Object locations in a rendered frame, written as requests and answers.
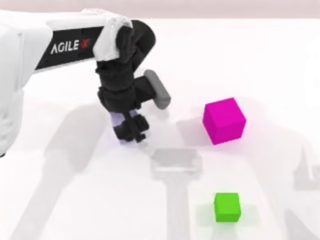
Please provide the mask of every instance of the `white tabletop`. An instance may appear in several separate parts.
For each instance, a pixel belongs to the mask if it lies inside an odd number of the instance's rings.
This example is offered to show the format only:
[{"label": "white tabletop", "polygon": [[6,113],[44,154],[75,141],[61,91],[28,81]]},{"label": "white tabletop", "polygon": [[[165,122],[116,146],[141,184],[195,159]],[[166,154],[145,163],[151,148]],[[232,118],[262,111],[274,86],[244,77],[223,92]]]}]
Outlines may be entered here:
[{"label": "white tabletop", "polygon": [[[120,144],[95,62],[35,74],[0,160],[0,239],[319,240],[320,22],[145,22],[157,44],[141,67],[169,108],[145,103],[147,139]],[[204,106],[229,97],[247,125],[213,146]],[[238,223],[215,223],[217,192],[239,193]]]}]

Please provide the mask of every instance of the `logo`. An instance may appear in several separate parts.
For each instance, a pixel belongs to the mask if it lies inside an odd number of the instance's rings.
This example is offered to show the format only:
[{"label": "logo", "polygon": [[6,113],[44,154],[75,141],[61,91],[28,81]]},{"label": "logo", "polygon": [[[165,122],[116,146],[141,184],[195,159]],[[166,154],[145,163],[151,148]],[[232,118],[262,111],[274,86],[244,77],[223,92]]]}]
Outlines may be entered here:
[{"label": "logo", "polygon": [[89,46],[89,39],[74,40],[74,41],[63,41],[55,43],[52,47],[50,54],[61,54],[67,52],[77,51],[79,49],[86,49]]}]

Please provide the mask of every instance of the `robotic arm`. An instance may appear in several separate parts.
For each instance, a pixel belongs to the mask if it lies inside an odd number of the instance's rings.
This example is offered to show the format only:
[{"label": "robotic arm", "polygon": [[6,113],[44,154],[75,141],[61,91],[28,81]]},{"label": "robotic arm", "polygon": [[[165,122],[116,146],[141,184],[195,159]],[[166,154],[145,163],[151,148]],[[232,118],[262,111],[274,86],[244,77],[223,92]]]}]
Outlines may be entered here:
[{"label": "robotic arm", "polygon": [[160,109],[171,101],[152,70],[134,72],[155,44],[143,22],[101,9],[82,12],[27,13],[0,10],[0,156],[17,138],[23,89],[33,73],[94,59],[101,87],[98,97],[109,112],[125,121],[114,127],[119,140],[145,139],[149,129],[142,115],[129,111],[153,100]]}]

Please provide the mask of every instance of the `magenta cube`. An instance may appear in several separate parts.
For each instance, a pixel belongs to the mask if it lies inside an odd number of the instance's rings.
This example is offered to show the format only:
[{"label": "magenta cube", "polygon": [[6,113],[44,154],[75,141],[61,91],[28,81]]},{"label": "magenta cube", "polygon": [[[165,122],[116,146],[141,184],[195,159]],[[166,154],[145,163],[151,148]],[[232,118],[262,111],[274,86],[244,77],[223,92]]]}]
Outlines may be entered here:
[{"label": "magenta cube", "polygon": [[202,123],[214,145],[241,138],[246,122],[234,98],[208,103],[204,107]]}]

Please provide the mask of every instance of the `pink cube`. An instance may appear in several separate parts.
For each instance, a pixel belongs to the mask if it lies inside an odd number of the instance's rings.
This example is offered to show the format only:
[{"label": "pink cube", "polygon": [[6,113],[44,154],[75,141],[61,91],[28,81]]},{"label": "pink cube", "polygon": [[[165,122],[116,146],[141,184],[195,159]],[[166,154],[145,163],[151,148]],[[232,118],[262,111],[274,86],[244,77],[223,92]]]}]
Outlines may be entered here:
[{"label": "pink cube", "polygon": [[241,138],[246,122],[234,98],[205,105],[202,123],[214,145]]}]

